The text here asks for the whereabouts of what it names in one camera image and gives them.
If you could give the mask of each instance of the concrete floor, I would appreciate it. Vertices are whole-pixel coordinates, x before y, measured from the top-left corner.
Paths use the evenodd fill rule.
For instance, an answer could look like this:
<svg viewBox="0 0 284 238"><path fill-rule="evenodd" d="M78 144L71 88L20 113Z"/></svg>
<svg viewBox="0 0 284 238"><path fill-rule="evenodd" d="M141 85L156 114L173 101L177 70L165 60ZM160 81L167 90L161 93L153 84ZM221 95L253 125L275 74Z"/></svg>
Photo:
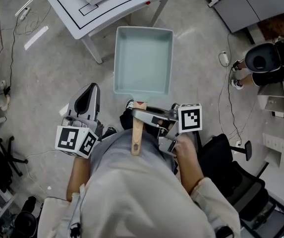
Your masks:
<svg viewBox="0 0 284 238"><path fill-rule="evenodd" d="M28 0L0 0L2 28L13 28L14 14ZM171 104L201 103L203 107L203 143L212 135L219 135L218 98L226 69L218 60L218 54L228 51L228 29L218 14L207 6L207 0L170 0L156 27L174 31L173 72L169 98L152 100L149 106L169 109ZM145 25L158 4L152 4L133 15L134 25ZM32 11L42 19L50 5L47 0L34 0ZM48 31L27 51L24 44L31 36L17 35L13 50L11 103L6 112L7 121L0 128L0 137L15 136L14 150L21 158L54 150L57 125L61 123L59 111L81 87L96 82L101 89L101 113L99 120L105 125L121 129L119 116L128 97L113 93L114 45L116 28L126 25L124 20L107 27L93 40L104 57L98 65L82 42L75 40L53 9L41 24ZM13 30L2 32L4 50L0 55L0 80L9 81L10 52ZM242 59L250 47L243 32L229 36L232 62ZM270 113L259 110L256 103L257 87L241 91L230 89L235 123L243 133L243 143L252 142L253 157L247 162L245 156L235 155L248 172L256 174L264 164L267 149L262 144L262 131ZM238 136L232 124L232 115L227 96L227 85L220 102L222 127L232 145ZM29 158L30 175L49 196L65 198L66 186L73 158L64 153L48 153ZM26 195L45 198L41 189L30 180L25 166L18 165L24 176L14 175L14 189Z"/></svg>

